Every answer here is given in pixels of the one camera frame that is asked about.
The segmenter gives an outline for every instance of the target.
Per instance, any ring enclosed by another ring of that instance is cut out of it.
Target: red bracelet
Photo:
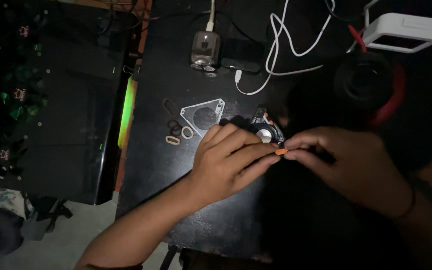
[[[393,219],[399,220],[399,219],[406,218],[413,211],[414,206],[416,205],[416,189],[413,186],[411,186],[411,191],[413,192],[413,197],[411,199],[411,205],[406,209],[406,211],[404,211],[403,214],[401,214],[400,216],[395,217]]]

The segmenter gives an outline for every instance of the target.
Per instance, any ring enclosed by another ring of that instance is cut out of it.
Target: floor
[[[118,193],[103,205],[92,206],[67,202],[65,206],[73,212],[70,219],[59,217],[56,228],[47,233],[42,241],[25,241],[22,246],[7,256],[0,256],[0,270],[71,270],[86,246],[99,233],[114,222]],[[160,243],[143,264],[145,270],[158,270],[168,251],[168,244]],[[170,270],[181,270],[176,255]]]

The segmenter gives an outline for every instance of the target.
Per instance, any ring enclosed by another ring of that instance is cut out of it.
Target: green led
[[[131,107],[135,100],[135,90],[131,87],[131,81],[133,77],[129,77],[128,86],[126,87],[126,96],[124,97],[123,115],[121,117],[121,127],[119,128],[119,138],[117,140],[117,146],[123,147],[123,142],[128,135],[129,124],[131,116],[133,114],[133,108]]]

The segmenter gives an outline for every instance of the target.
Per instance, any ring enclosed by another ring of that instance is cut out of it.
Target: white box
[[[364,31],[366,47],[413,53],[432,45],[432,18],[384,14]]]

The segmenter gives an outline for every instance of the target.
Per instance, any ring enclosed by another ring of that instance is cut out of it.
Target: black phone
[[[221,65],[251,73],[259,73],[265,57],[265,47],[243,38],[227,37],[223,40]]]

